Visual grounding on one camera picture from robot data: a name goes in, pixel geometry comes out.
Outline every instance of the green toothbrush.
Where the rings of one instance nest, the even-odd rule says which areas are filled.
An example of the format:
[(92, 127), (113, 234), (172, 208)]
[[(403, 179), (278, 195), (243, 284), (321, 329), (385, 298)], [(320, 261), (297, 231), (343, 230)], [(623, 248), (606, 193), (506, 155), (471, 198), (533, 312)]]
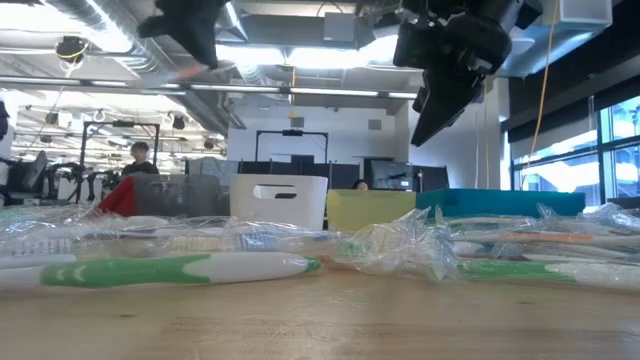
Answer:
[(536, 261), (465, 261), (460, 273), (470, 280), (549, 281), (640, 290), (640, 267), (607, 263)]
[(147, 259), (101, 259), (0, 271), (2, 285), (86, 288), (147, 283), (230, 283), (277, 279), (321, 267), (315, 258), (285, 253), (219, 253)]

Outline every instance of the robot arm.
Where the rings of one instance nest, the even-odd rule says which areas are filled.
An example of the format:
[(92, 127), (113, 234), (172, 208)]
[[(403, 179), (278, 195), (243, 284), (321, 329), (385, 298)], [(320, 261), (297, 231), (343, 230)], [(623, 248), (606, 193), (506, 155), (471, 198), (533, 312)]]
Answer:
[(511, 53), (511, 29), (527, 28), (542, 11), (525, 0), (406, 0), (403, 7), (418, 20), (400, 25), (393, 62), (424, 70), (411, 139), (421, 146), (480, 96)]

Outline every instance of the white storage bin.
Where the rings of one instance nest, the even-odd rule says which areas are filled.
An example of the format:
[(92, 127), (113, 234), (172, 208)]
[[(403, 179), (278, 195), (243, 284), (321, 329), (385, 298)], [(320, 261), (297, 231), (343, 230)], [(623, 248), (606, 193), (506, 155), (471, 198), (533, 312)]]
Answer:
[(291, 175), (233, 175), (231, 216), (322, 230), (327, 178)]

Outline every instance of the person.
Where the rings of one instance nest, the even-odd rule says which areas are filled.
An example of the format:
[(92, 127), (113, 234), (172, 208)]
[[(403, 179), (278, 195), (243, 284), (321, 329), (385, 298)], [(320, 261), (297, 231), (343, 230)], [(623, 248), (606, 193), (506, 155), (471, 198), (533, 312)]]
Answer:
[(352, 189), (353, 190), (368, 191), (369, 190), (369, 184), (367, 184), (367, 182), (364, 179), (359, 179), (353, 184)]
[(159, 174), (158, 168), (147, 161), (149, 153), (149, 145), (146, 142), (138, 141), (131, 145), (131, 156), (135, 159), (133, 164), (125, 166), (122, 170), (122, 176), (128, 176), (135, 173), (143, 174)]

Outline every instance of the table surface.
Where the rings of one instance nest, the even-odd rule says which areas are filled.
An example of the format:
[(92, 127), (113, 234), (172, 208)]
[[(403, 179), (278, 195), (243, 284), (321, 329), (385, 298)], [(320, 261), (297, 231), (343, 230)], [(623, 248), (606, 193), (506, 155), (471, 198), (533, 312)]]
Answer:
[(349, 271), (0, 292), (3, 359), (632, 359), (640, 295)]

